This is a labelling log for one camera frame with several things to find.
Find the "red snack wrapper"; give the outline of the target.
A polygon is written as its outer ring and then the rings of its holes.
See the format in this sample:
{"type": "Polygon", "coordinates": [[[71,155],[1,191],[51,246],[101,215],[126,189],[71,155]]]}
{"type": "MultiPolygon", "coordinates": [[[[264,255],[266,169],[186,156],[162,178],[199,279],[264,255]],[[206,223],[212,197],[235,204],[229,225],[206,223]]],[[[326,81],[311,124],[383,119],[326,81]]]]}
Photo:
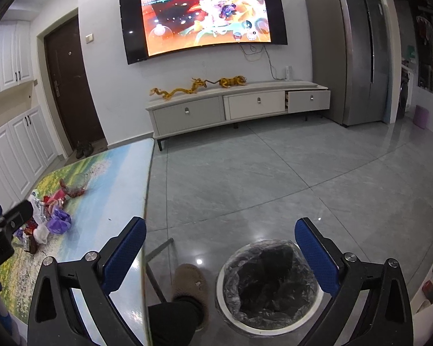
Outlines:
{"type": "Polygon", "coordinates": [[[38,224],[34,219],[30,219],[22,226],[22,243],[24,250],[31,255],[36,254],[38,250],[38,243],[33,236],[33,231],[37,228],[38,224]]]}

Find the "white plastic bag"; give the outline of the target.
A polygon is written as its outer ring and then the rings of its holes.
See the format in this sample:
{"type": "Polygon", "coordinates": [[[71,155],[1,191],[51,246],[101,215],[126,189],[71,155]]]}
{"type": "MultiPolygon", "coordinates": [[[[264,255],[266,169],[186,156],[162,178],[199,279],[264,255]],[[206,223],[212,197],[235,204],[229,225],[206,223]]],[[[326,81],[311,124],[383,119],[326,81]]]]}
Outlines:
{"type": "Polygon", "coordinates": [[[45,223],[39,224],[36,229],[33,230],[33,237],[39,245],[46,245],[48,242],[50,231],[45,223]]]}

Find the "purple wrapper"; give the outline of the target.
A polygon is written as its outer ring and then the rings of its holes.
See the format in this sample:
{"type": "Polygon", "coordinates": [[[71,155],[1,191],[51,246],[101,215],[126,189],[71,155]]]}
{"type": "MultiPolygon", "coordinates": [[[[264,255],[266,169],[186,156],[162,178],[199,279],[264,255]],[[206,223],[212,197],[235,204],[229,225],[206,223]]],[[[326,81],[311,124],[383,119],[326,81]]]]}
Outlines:
{"type": "Polygon", "coordinates": [[[64,234],[72,226],[71,216],[61,208],[54,208],[51,218],[47,222],[47,229],[52,234],[64,234]]]}

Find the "pink red wrapper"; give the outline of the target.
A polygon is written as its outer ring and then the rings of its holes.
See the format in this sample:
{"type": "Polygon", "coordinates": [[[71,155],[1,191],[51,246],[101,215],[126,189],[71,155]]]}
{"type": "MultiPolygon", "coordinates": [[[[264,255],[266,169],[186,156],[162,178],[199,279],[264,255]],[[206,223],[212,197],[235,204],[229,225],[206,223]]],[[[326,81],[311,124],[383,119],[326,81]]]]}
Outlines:
{"type": "Polygon", "coordinates": [[[45,197],[44,205],[51,216],[55,209],[63,209],[66,201],[66,192],[63,189],[57,190],[51,197],[45,197]]]}

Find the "clear red wrapper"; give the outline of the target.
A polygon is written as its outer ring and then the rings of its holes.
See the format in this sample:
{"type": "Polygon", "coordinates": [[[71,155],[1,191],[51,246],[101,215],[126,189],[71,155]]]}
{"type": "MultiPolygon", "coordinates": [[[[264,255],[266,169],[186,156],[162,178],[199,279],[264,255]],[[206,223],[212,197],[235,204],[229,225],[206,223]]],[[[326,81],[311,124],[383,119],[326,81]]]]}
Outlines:
{"type": "Polygon", "coordinates": [[[62,178],[59,180],[59,185],[63,193],[70,198],[77,198],[85,194],[87,182],[81,180],[75,184],[67,184],[62,178]]]}

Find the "white round trash bin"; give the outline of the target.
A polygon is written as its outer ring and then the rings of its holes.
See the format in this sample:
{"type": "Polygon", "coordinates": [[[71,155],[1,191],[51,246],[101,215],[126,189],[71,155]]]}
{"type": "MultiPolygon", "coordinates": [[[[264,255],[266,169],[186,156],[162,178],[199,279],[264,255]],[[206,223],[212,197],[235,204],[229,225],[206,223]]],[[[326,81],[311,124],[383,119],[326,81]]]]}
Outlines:
{"type": "Polygon", "coordinates": [[[306,324],[323,299],[313,271],[291,240],[260,240],[238,249],[216,281],[215,303],[240,334],[274,337],[306,324]]]}

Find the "white shoe cabinet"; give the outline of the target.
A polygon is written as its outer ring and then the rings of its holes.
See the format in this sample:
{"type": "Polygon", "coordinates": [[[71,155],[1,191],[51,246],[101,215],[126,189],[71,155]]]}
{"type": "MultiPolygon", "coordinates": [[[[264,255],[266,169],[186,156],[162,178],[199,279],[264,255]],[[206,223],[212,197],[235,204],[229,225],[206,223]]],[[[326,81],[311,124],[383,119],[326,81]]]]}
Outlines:
{"type": "Polygon", "coordinates": [[[34,188],[57,158],[40,105],[33,98],[30,24],[0,24],[0,205],[9,209],[34,188]]]}

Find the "brown slipper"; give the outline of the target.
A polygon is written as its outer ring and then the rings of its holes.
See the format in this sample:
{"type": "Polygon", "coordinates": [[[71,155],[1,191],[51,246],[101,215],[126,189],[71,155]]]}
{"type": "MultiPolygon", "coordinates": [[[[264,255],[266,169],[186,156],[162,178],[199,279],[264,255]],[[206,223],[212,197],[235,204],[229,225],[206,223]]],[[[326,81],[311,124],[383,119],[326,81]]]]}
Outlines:
{"type": "Polygon", "coordinates": [[[203,272],[189,263],[178,266],[173,276],[172,302],[193,306],[197,318],[196,330],[204,329],[209,322],[209,285],[203,272]]]}

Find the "purple stool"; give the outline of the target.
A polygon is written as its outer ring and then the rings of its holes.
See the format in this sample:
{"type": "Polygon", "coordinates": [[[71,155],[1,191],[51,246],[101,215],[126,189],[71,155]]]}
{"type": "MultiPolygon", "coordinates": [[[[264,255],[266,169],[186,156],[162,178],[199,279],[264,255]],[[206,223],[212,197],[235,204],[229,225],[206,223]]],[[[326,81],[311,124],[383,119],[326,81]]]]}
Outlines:
{"type": "Polygon", "coordinates": [[[420,105],[417,105],[415,107],[415,112],[413,116],[413,124],[424,130],[425,128],[427,128],[429,117],[429,110],[420,105]]]}

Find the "white tv cabinet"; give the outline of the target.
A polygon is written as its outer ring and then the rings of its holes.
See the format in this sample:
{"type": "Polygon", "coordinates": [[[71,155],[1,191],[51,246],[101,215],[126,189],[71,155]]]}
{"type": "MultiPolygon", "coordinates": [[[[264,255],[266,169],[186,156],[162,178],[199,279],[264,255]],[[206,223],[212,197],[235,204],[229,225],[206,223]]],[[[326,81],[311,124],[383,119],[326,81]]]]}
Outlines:
{"type": "Polygon", "coordinates": [[[207,88],[169,101],[156,98],[146,108],[153,138],[162,141],[183,133],[292,113],[326,111],[331,92],[302,80],[273,80],[231,88],[207,88]]]}

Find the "golden dragon figurine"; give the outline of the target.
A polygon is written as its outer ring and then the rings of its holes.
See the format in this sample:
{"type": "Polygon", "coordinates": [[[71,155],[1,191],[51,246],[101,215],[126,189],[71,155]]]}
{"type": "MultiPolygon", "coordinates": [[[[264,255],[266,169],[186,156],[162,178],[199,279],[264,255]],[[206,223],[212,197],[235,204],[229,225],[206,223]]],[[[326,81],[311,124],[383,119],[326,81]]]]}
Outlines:
{"type": "Polygon", "coordinates": [[[152,88],[149,92],[150,96],[158,95],[162,99],[170,100],[175,94],[182,93],[185,95],[193,95],[200,88],[206,88],[206,81],[201,78],[193,78],[190,88],[175,88],[171,91],[162,90],[159,88],[152,88]]]}

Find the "white power strip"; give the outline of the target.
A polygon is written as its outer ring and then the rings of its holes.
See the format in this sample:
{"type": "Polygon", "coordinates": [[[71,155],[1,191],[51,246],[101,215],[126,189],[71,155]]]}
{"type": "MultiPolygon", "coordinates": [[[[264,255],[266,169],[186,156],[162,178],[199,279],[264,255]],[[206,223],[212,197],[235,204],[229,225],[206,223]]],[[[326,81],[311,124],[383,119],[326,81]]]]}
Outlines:
{"type": "Polygon", "coordinates": [[[285,68],[285,79],[286,80],[292,79],[292,67],[291,66],[286,66],[286,68],[285,68]]]}

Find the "hanging clothes rack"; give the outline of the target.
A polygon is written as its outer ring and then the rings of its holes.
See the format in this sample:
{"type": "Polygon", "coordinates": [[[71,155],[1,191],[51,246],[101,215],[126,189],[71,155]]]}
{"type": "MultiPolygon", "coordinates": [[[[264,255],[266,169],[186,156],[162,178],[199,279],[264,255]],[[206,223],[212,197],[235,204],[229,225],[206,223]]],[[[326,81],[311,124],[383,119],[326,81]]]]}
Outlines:
{"type": "Polygon", "coordinates": [[[418,53],[418,85],[433,93],[433,9],[422,1],[412,2],[411,14],[418,53]]]}

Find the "grey refrigerator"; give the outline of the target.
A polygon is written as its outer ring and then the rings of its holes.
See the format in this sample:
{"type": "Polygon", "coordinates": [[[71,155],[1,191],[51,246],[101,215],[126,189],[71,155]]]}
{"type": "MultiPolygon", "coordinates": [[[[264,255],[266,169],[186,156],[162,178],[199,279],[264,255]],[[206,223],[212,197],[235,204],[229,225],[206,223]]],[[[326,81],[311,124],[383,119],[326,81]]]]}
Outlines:
{"type": "Polygon", "coordinates": [[[381,121],[390,55],[380,0],[305,0],[313,82],[331,92],[328,117],[345,127],[381,121]]]}

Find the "wall mounted television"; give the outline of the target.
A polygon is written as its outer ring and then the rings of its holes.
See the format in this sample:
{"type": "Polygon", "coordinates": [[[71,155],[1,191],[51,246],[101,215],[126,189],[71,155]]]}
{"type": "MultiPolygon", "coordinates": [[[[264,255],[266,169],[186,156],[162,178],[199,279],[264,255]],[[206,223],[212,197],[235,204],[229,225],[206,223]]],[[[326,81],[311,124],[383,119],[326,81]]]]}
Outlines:
{"type": "Polygon", "coordinates": [[[120,0],[120,17],[128,64],[204,46],[288,43],[281,0],[120,0]]]}

